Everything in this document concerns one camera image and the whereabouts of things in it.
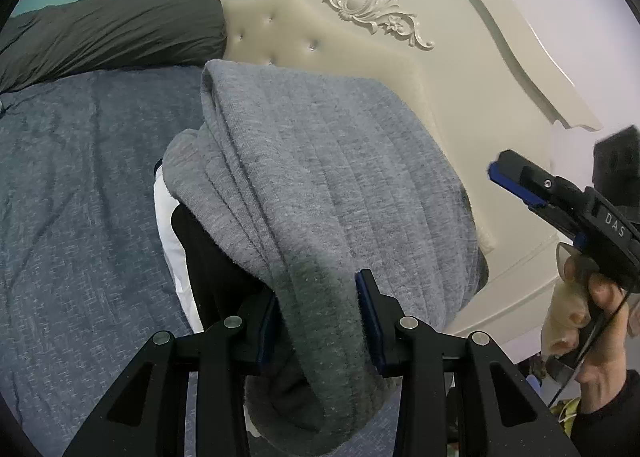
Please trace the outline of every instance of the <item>silver screw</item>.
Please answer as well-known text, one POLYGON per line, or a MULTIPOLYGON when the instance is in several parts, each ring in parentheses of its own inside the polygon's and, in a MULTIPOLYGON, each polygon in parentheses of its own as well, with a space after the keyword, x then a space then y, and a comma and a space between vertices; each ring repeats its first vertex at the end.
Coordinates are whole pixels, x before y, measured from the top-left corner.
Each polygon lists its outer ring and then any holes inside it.
POLYGON ((242 325, 242 318, 240 316, 227 316, 225 318, 225 327, 227 329, 235 329, 242 325))
POLYGON ((159 331, 154 334, 153 341, 156 345, 164 345, 171 339, 171 333, 167 331, 159 331))
POLYGON ((482 331, 474 332, 471 336, 471 339, 477 345, 487 345, 491 341, 491 338, 489 338, 489 334, 482 331))
POLYGON ((400 318, 400 325, 405 329, 415 329, 418 326, 418 320, 413 316, 403 316, 400 318))

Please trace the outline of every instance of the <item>pillow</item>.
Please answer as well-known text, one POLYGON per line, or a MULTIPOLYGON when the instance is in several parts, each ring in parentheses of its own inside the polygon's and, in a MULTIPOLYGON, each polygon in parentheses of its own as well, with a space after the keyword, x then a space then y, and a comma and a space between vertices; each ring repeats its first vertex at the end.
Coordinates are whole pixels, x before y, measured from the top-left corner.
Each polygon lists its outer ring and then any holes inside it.
POLYGON ((79 0, 9 18, 0 93, 97 69, 203 66, 225 47, 220 0, 79 0))

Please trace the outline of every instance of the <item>gray sweater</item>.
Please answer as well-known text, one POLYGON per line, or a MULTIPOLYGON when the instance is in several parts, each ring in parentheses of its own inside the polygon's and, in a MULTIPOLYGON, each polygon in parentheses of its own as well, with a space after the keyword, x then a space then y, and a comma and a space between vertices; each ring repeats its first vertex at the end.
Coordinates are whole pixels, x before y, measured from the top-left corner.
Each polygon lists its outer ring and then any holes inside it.
POLYGON ((248 380, 252 421, 286 453, 323 455, 395 388, 369 362, 354 273, 444 327, 487 278, 468 199, 376 81, 213 60, 202 104, 203 126, 166 150, 167 188, 278 298, 286 363, 248 380))

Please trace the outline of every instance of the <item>wrist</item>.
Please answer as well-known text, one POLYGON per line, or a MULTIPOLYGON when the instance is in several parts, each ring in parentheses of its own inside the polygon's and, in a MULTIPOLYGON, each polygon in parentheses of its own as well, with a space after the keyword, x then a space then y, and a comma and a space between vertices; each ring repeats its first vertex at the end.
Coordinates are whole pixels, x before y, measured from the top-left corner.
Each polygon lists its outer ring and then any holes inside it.
POLYGON ((593 413, 613 401, 625 386, 626 361, 612 362, 580 374, 577 377, 580 381, 580 413, 593 413))

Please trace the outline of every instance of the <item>floral carving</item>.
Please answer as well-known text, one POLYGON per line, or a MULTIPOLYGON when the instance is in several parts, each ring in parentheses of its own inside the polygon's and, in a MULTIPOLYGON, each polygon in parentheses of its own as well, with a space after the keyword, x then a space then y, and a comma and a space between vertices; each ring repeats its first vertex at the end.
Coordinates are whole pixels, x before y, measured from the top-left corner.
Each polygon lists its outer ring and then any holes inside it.
POLYGON ((371 33, 383 28, 385 33, 394 33, 407 38, 411 47, 433 49, 434 43, 420 36, 420 24, 416 14, 402 11, 398 0, 327 0, 345 21, 355 21, 370 26, 371 33))

